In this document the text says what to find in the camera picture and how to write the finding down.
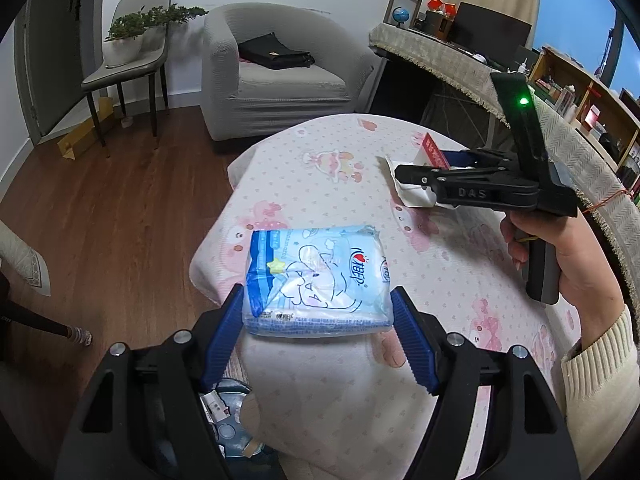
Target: green plant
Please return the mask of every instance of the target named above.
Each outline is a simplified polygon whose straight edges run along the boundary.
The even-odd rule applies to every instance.
[[[163,6],[152,7],[148,12],[142,12],[144,7],[138,12],[132,12],[116,18],[109,29],[107,41],[123,40],[124,38],[135,38],[143,34],[145,30],[158,25],[168,23],[186,23],[197,16],[204,16],[208,11],[202,7],[183,7],[171,4],[167,9]]]

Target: brand logo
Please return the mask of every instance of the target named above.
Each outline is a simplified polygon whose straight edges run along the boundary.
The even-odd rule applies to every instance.
[[[367,263],[367,259],[362,252],[362,249],[351,249],[350,269],[351,277],[356,281],[358,285],[364,283],[364,264]]]
[[[391,281],[389,279],[389,267],[386,264],[386,260],[382,260],[382,264],[380,265],[380,276],[382,276],[382,283],[388,283]]]
[[[458,196],[463,198],[486,198],[486,191],[484,189],[465,189],[463,187],[458,188]]]

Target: monitor screen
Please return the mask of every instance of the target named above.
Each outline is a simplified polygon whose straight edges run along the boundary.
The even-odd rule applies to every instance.
[[[510,67],[518,46],[527,43],[531,25],[516,18],[462,2],[451,26],[451,43]]]

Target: potted plant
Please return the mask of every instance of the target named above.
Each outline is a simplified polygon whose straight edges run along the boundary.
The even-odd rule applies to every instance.
[[[163,6],[153,7],[148,12],[132,12],[113,20],[109,35],[102,44],[102,54],[107,67],[125,65],[138,56],[143,43],[145,31],[167,27],[169,23],[186,23],[197,16],[204,16],[207,11],[201,7],[183,7],[171,4],[167,9]]]

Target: human arm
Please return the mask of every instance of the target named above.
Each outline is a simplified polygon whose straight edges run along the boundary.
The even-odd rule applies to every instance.
[[[511,213],[500,225],[517,268],[527,261],[516,227],[556,247],[559,289],[576,307],[582,339],[562,359],[566,423],[587,478],[607,457],[640,404],[637,351],[618,281],[584,217]]]

